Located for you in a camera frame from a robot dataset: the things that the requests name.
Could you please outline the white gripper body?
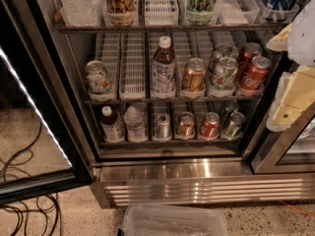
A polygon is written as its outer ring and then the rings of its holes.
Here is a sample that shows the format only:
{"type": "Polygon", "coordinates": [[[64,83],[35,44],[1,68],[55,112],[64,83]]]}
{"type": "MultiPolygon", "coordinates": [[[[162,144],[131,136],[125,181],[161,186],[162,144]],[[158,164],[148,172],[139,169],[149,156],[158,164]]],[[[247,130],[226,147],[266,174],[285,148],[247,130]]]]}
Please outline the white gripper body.
{"type": "Polygon", "coordinates": [[[315,0],[310,0],[293,20],[287,52],[289,59],[297,64],[315,65],[315,0]]]}

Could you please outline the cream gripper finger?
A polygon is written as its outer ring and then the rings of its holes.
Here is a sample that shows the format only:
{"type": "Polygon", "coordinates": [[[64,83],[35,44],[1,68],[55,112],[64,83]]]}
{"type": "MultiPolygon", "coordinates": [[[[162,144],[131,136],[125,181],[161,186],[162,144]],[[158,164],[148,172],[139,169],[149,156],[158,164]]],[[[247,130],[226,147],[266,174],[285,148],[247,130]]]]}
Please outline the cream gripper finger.
{"type": "Polygon", "coordinates": [[[266,127],[273,132],[288,129],[315,101],[315,67],[299,66],[283,72],[269,110],[266,127]]]}
{"type": "Polygon", "coordinates": [[[266,44],[266,47],[273,51],[287,51],[288,36],[292,24],[287,25],[277,35],[273,36],[266,44]]]}

